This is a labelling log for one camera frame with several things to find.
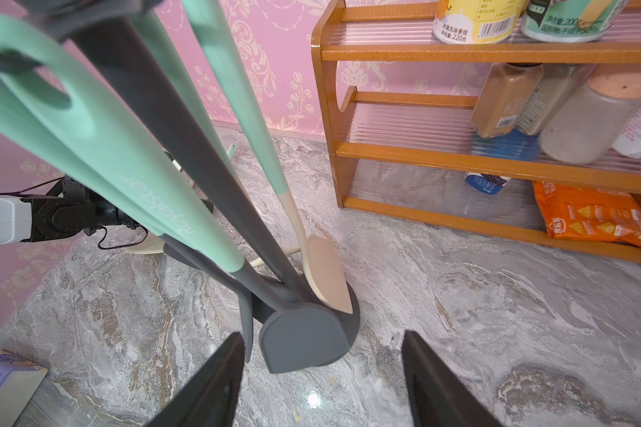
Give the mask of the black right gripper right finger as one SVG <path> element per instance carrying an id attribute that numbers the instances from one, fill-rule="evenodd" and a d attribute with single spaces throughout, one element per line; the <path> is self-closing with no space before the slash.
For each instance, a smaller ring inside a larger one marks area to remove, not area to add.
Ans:
<path id="1" fill-rule="evenodd" d="M 415 331 L 402 342 L 402 364 L 415 426 L 499 426 Z"/>

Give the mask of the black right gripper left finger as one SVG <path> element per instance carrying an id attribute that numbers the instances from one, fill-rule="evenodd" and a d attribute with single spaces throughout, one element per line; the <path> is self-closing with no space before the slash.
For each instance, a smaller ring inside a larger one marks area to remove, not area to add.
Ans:
<path id="1" fill-rule="evenodd" d="M 149 426 L 232 426 L 245 364 L 241 333 L 228 336 Z"/>

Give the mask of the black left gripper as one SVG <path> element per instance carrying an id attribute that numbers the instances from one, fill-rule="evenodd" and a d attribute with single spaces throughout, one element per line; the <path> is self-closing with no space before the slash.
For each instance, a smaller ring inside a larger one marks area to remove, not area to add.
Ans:
<path id="1" fill-rule="evenodd" d="M 83 231 L 90 236 L 106 226 L 126 226 L 135 230 L 141 224 L 79 181 L 65 176 L 61 194 L 71 205 L 58 208 L 59 231 Z"/>

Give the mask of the beige long-handled spatula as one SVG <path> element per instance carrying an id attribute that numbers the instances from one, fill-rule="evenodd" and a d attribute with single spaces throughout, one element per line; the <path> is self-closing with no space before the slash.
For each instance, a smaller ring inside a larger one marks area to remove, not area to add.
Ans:
<path id="1" fill-rule="evenodd" d="M 291 256 L 301 252 L 299 247 L 283 247 L 283 252 L 286 256 Z M 128 247 L 125 249 L 127 254 L 163 254 L 164 253 L 164 241 L 154 234 L 150 233 L 144 242 L 140 243 L 137 246 Z M 265 262 L 261 258 L 257 258 L 254 261 L 249 262 L 250 265 L 254 268 L 263 266 Z"/>

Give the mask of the mint beige scraper spatula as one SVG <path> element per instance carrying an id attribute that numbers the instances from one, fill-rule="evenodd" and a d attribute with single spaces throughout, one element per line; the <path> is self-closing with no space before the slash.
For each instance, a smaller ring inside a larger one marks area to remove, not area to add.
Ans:
<path id="1" fill-rule="evenodd" d="M 301 250 L 304 275 L 311 290 L 329 308 L 352 314 L 354 308 L 338 252 L 331 240 L 306 234 L 272 135 L 265 124 L 221 5 L 217 1 L 187 0 L 183 2 L 183 7 L 240 127 L 292 224 Z"/>

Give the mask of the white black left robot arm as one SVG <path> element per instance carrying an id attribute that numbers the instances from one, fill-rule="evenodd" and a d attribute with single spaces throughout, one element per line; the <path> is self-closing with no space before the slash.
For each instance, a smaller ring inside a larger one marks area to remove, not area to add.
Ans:
<path id="1" fill-rule="evenodd" d="M 109 226 L 141 224 L 79 181 L 63 176 L 44 195 L 30 189 L 0 193 L 0 245 L 88 236 Z"/>

